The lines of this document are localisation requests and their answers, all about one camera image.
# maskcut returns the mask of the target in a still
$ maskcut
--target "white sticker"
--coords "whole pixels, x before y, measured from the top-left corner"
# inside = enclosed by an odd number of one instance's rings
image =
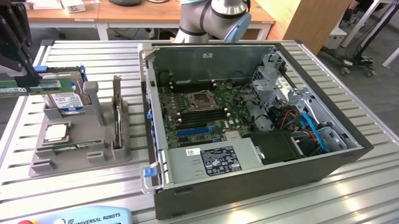
[[[95,20],[93,19],[75,19],[75,21],[79,21],[79,22],[93,22]]]
[[[0,93],[27,92],[25,88],[1,88]]]
[[[76,107],[83,107],[80,96],[76,93],[55,93],[51,94],[59,109],[75,111]]]
[[[203,53],[201,58],[212,58],[212,53]]]
[[[39,85],[35,87],[31,87],[31,89],[39,89],[39,88],[61,88],[61,83],[57,80],[40,80]]]
[[[185,153],[187,153],[187,156],[199,155],[200,154],[200,148],[185,149]]]

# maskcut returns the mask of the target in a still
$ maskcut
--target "aluminum extrusion table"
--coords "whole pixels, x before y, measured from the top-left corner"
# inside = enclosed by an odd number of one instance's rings
[[[137,41],[55,41],[52,46],[40,47],[35,65],[63,67],[81,63],[88,80],[99,81],[101,101],[111,100],[113,75],[123,77],[121,91],[129,103],[132,160],[117,167],[29,178],[28,165],[44,116],[43,99],[41,96],[20,97],[0,141],[5,155],[0,168],[0,222],[16,223],[35,215],[93,204],[127,207],[135,223],[145,224],[399,222],[398,136],[311,51],[293,41],[281,44],[367,136],[374,150],[320,182],[177,218],[156,220],[152,195],[141,193],[139,180],[139,168],[148,164],[148,153],[137,44]],[[300,85],[289,67],[287,74]]]

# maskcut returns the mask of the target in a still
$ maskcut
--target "office desk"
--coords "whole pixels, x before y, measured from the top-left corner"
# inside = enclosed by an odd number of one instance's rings
[[[85,6],[85,11],[67,14],[64,9],[28,10],[31,28],[96,28],[99,4]]]
[[[256,5],[252,0],[249,28],[259,29],[256,39],[265,40],[275,20]],[[180,3],[175,0],[161,4],[143,0],[140,5],[132,7],[117,6],[109,0],[103,0],[85,7],[85,12],[71,15],[63,9],[29,10],[31,27],[96,28],[101,41],[108,40],[108,28],[179,28]]]

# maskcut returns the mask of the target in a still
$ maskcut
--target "barcode label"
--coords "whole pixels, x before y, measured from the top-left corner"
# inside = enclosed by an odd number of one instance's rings
[[[13,93],[13,92],[27,92],[27,89],[25,88],[20,88],[20,87],[16,87],[16,88],[1,88],[0,89],[0,93]]]
[[[44,88],[61,88],[61,83],[57,80],[48,81],[48,80],[40,80],[39,85],[35,87],[31,87],[31,89],[44,89]]]

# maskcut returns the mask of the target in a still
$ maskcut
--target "blue pcie slot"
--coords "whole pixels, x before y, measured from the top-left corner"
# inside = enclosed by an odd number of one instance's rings
[[[204,134],[211,132],[212,132],[212,127],[209,126],[209,127],[201,127],[189,130],[177,130],[177,136],[184,136],[191,134]]]

